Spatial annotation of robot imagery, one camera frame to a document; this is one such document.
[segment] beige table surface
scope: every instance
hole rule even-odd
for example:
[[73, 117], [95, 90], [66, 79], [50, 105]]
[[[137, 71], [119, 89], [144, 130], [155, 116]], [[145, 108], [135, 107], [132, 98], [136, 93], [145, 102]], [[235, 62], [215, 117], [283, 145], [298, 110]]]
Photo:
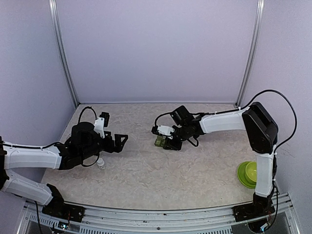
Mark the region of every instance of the beige table surface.
[[[154, 146], [151, 133], [155, 118], [181, 104], [94, 104], [97, 115], [110, 113], [106, 131], [128, 134], [119, 154], [101, 153], [106, 168], [77, 166], [71, 170], [46, 170], [43, 183], [55, 185], [64, 199], [101, 207], [170, 210], [222, 206], [252, 200], [254, 190], [237, 179], [236, 169], [243, 161], [255, 160], [244, 131], [216, 132], [200, 136], [195, 148], [184, 142], [181, 151]], [[78, 121], [80, 105], [61, 141]], [[214, 112], [232, 109], [232, 105], [185, 104], [190, 112]], [[82, 121], [94, 122], [86, 110]], [[174, 125], [169, 117], [158, 124]], [[95, 156], [85, 160], [92, 163]]]

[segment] white backdrop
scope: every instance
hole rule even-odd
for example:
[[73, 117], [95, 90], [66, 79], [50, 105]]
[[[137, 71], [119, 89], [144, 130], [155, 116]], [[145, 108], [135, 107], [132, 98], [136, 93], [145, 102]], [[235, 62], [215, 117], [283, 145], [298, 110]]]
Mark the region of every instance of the white backdrop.
[[57, 1], [82, 103], [237, 99], [257, 1]]

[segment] green plate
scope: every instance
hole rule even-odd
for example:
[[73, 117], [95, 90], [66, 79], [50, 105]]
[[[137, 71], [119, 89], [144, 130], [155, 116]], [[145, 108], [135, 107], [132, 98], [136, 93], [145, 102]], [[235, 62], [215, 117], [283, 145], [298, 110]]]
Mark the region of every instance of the green plate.
[[245, 170], [246, 170], [246, 166], [247, 164], [250, 163], [248, 162], [242, 162], [237, 169], [237, 177], [239, 179], [239, 181], [247, 188], [249, 189], [254, 189], [255, 185], [254, 184], [250, 184], [246, 179], [245, 179]]

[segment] metal frame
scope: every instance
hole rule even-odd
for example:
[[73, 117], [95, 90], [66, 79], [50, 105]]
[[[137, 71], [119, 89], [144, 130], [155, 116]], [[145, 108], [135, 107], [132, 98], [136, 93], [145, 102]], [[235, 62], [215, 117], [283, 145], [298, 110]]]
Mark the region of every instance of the metal frame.
[[[143, 211], [101, 208], [83, 205], [85, 215], [81, 223], [71, 222], [66, 233], [74, 234], [230, 234], [232, 226], [255, 221], [235, 222], [232, 207], [221, 206], [207, 209], [177, 210], [177, 211]], [[30, 221], [37, 222], [36, 207], [27, 201], [22, 211], [22, 220], [17, 234], [25, 234]], [[288, 194], [279, 195], [278, 213], [285, 212], [292, 234], [300, 234], [297, 216]], [[39, 213], [41, 225], [50, 228], [61, 221]]]
[[56, 0], [49, 0], [49, 5], [50, 5], [50, 12], [51, 12], [51, 17], [52, 17], [54, 32], [55, 32], [57, 44], [58, 44], [58, 51], [59, 51], [62, 66], [64, 69], [66, 82], [67, 82], [67, 85], [68, 85], [68, 88], [70, 91], [70, 95], [71, 95], [73, 104], [74, 104], [75, 108], [77, 108], [79, 106], [79, 101], [78, 101], [78, 98], [76, 95], [74, 83], [73, 83], [73, 80], [71, 78], [69, 68], [68, 68], [68, 64], [67, 64], [67, 59], [66, 59], [66, 55], [65, 55], [65, 50], [64, 50], [60, 25], [59, 25], [59, 16], [58, 16], [58, 9], [57, 9]]
[[236, 106], [240, 106], [242, 104], [242, 101], [246, 92], [248, 80], [249, 80], [253, 62], [254, 62], [255, 51], [256, 51], [256, 47], [258, 43], [260, 26], [262, 22], [263, 8], [264, 8], [264, 0], [258, 0], [257, 13], [256, 13], [255, 23], [254, 23], [254, 28], [253, 28], [252, 44], [250, 46], [248, 60], [247, 60], [247, 64], [246, 64], [246, 68], [244, 72], [244, 78], [243, 78], [243, 81], [242, 81], [242, 84], [238, 93], [238, 97], [236, 100]]

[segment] white bottle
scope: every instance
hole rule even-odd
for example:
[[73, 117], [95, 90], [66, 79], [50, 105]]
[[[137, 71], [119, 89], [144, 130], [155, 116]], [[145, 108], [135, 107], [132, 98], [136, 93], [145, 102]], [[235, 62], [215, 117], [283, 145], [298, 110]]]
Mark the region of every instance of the white bottle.
[[106, 166], [104, 160], [101, 157], [97, 161], [97, 166], [98, 168], [100, 168], [100, 170], [103, 170]]

